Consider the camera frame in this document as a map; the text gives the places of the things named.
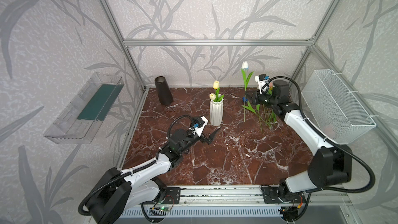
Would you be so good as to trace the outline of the white artificial tulip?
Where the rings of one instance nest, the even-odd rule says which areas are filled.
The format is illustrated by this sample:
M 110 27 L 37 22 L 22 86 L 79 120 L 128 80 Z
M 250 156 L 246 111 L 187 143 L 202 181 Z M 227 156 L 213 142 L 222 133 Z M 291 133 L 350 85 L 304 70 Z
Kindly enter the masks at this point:
M 240 69 L 240 71 L 241 71 L 241 74 L 242 74 L 242 77 L 243 77 L 244 91 L 245 91 L 245 92 L 246 92 L 246 90 L 247 90 L 248 84 L 249 84 L 250 79 L 251 79 L 252 74 L 253 74 L 253 72 L 251 72 L 251 73 L 248 74 L 248 69 L 249 69 L 248 62 L 247 62 L 247 61 L 244 61 L 244 62 L 241 64 L 241 69 Z M 245 95 L 245 94 L 244 94 L 244 96 L 243 96 L 243 102 L 244 102 L 244 106 L 246 106 L 247 100 L 246 100 L 246 95 Z M 246 109 L 244 109 L 244 122 L 246 122 Z

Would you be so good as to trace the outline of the yellow artificial tulip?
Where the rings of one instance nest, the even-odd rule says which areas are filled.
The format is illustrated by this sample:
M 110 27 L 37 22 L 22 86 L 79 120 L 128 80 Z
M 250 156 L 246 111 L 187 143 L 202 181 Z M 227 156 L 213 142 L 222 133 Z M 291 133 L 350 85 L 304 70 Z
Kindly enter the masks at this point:
M 214 83 L 213 83 L 213 88 L 214 88 L 214 90 L 215 90 L 215 94 L 219 94 L 219 90 L 220 90 L 220 83 L 219 83 L 219 81 L 214 81 Z

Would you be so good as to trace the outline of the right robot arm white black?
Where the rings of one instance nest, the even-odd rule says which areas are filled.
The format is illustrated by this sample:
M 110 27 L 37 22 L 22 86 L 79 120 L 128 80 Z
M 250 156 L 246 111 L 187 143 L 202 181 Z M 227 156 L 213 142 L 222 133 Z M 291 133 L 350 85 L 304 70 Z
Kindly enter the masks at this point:
M 263 105 L 271 108 L 304 141 L 313 154 L 307 170 L 280 181 L 280 194 L 295 194 L 303 191 L 324 190 L 351 180 L 352 158 L 341 149 L 326 142 L 322 132 L 304 117 L 300 106 L 291 102 L 289 85 L 283 80 L 274 83 L 272 94 L 252 90 L 245 93 L 248 106 Z

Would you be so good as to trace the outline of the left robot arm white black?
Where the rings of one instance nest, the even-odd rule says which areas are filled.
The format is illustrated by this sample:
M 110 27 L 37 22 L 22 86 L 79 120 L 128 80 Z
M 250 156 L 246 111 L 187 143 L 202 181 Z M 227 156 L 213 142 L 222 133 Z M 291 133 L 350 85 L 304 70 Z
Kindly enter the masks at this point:
M 197 142 L 211 144 L 217 132 L 209 136 L 203 128 L 178 129 L 168 138 L 156 156 L 130 169 L 111 168 L 105 172 L 91 192 L 81 201 L 78 213 L 92 216 L 98 224 L 113 224 L 121 214 L 144 202 L 159 201 L 166 186 L 158 179 L 177 167 L 183 153 Z

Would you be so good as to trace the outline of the white ribbed ceramic vase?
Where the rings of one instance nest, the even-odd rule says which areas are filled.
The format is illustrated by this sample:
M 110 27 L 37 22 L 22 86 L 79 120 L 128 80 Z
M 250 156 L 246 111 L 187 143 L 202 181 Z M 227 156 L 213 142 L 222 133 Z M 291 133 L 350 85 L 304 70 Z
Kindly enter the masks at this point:
M 223 118 L 223 107 L 223 100 L 221 100 L 220 102 L 214 102 L 213 100 L 210 101 L 209 116 L 211 125 L 221 125 Z

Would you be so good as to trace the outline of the black cylindrical vase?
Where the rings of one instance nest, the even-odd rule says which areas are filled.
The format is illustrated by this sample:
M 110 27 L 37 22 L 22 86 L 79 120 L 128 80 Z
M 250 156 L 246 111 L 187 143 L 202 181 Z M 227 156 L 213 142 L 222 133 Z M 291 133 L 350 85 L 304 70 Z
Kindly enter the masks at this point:
M 158 76 L 154 80 L 154 83 L 160 103 L 162 105 L 170 105 L 174 101 L 174 99 L 166 78 L 163 76 Z

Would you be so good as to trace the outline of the bunch of artificial tulips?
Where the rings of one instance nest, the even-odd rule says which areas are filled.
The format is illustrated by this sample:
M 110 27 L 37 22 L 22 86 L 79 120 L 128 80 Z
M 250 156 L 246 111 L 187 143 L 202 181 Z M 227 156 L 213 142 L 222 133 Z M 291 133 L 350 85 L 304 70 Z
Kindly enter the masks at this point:
M 245 94 L 243 96 L 244 104 L 242 107 L 244 108 L 244 122 L 246 121 L 246 110 L 254 113 L 258 119 L 260 124 L 260 131 L 263 133 L 262 124 L 264 123 L 270 129 L 273 128 L 272 124 L 277 122 L 276 114 L 273 112 L 271 108 L 266 108 L 265 104 L 260 103 L 259 95 L 264 96 L 264 94 L 260 94 L 259 89 L 249 88 L 248 82 L 244 81 L 244 89 Z

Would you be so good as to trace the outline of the green circuit board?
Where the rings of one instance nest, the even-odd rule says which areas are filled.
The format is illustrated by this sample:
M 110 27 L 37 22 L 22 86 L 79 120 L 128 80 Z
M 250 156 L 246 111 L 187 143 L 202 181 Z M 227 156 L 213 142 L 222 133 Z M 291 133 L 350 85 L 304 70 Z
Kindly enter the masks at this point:
M 160 212 L 170 212 L 174 205 L 155 205 L 152 207 L 151 211 L 159 214 Z

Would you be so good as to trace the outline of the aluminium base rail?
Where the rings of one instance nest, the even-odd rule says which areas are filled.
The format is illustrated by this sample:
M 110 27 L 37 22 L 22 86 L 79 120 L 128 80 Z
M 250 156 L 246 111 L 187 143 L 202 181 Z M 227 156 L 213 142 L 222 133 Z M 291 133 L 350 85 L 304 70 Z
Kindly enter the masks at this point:
M 309 198 L 301 193 L 288 202 L 282 202 L 271 190 L 263 196 L 259 185 L 192 185 L 181 186 L 179 196 L 170 199 L 170 211 L 159 218 L 185 217 L 279 217 L 283 207 L 339 206 L 343 211 L 352 206 L 347 194 L 321 191 Z

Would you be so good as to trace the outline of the clear plastic wall tray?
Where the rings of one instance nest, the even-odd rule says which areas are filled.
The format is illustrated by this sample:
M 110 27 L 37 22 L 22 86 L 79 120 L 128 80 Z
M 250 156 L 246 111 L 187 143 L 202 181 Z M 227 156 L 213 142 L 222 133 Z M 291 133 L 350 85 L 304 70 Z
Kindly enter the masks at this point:
M 122 76 L 93 73 L 44 137 L 56 144 L 91 144 L 123 87 Z

